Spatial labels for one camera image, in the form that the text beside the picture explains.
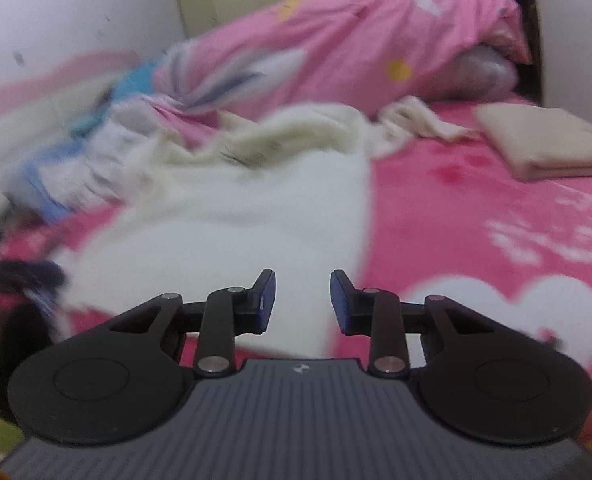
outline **beige folded blanket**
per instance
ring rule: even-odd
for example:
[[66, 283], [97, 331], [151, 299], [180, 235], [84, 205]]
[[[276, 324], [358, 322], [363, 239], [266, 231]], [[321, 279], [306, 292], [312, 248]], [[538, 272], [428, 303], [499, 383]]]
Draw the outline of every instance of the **beige folded blanket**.
[[481, 105], [485, 134], [518, 180], [592, 176], [592, 124], [560, 108]]

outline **white logo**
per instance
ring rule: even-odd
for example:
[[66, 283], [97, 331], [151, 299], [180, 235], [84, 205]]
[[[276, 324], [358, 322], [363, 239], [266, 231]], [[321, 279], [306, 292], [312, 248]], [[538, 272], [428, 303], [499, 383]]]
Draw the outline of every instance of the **white logo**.
[[301, 363], [300, 366], [294, 366], [293, 370], [295, 371], [295, 373], [302, 375], [307, 370], [309, 370], [309, 366]]

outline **pink stripe on wall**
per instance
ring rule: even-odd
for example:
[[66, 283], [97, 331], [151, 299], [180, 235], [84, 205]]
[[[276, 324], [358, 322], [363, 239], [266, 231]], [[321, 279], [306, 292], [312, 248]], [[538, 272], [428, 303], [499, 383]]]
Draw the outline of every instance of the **pink stripe on wall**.
[[58, 89], [139, 63], [132, 50], [100, 50], [73, 57], [47, 75], [0, 85], [0, 116]]

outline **pink bed sheet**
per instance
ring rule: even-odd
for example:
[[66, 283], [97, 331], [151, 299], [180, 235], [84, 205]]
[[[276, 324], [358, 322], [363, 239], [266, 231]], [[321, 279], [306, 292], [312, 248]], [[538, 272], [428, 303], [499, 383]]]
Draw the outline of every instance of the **pink bed sheet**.
[[[473, 106], [433, 108], [443, 120], [477, 126]], [[421, 301], [444, 288], [463, 291], [462, 302], [473, 308], [489, 300], [487, 315], [535, 337], [557, 336], [592, 376], [592, 178], [516, 182], [482, 139], [449, 146], [416, 140], [406, 152], [374, 162], [372, 178], [375, 208], [362, 285], [404, 300]], [[55, 241], [77, 250], [118, 209], [18, 233], [1, 256], [33, 260]], [[71, 322], [80, 331], [104, 319], [90, 310]], [[338, 331], [329, 337], [330, 355], [367, 356], [365, 338]], [[194, 348], [189, 341], [185, 364]], [[251, 356], [240, 351], [237, 357]], [[592, 437], [592, 414], [584, 436]]]

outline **circular cover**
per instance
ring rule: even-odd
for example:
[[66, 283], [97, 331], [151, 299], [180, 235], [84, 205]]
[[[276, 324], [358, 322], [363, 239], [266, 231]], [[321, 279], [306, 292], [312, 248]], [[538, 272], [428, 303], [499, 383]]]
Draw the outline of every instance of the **circular cover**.
[[423, 401], [468, 436], [529, 446], [573, 436], [592, 405], [592, 383], [573, 360], [528, 338], [461, 336], [423, 371]]
[[184, 391], [180, 367], [145, 334], [79, 336], [26, 360], [9, 384], [23, 431], [63, 444], [113, 444], [158, 426]]

